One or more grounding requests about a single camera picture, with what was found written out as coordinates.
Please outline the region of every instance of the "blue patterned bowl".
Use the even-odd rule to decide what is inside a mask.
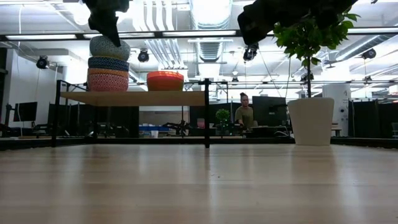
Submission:
[[[130,46],[120,40],[120,47],[116,47],[107,37],[97,36],[90,40],[90,52],[92,56],[114,57],[121,60],[129,60]]]
[[[88,68],[103,68],[128,72],[130,63],[111,57],[91,57],[88,59]]]

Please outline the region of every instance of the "white planter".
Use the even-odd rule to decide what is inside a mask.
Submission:
[[[334,105],[332,98],[307,98],[287,103],[297,145],[330,145]]]

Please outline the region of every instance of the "potted plant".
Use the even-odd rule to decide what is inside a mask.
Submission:
[[[221,135],[229,135],[229,120],[230,120],[230,115],[229,111],[225,109],[220,109],[216,112],[216,118],[220,122],[219,125],[217,125],[218,130],[221,131]]]
[[[290,101],[288,103],[290,118],[296,144],[299,145],[329,145],[331,122],[333,119],[334,100],[331,98],[311,98],[311,64],[321,62],[314,55],[321,47],[335,50],[341,41],[348,40],[348,29],[353,28],[352,21],[357,21],[357,14],[350,14],[347,9],[337,14],[338,22],[320,29],[315,18],[308,18],[291,27],[276,24],[274,35],[276,44],[285,47],[289,58],[296,55],[302,60],[302,66],[307,69],[306,82],[308,98]]]

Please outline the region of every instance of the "woman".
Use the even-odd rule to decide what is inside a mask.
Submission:
[[[241,103],[242,106],[235,112],[235,121],[246,129],[250,129],[253,127],[253,108],[249,106],[249,97],[245,93],[241,93]]]

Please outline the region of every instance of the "stacked bowls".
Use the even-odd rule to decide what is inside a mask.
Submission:
[[[127,91],[129,86],[130,46],[121,40],[116,47],[107,37],[90,41],[87,84],[90,91]]]
[[[182,91],[184,76],[178,72],[157,71],[147,75],[149,91]]]

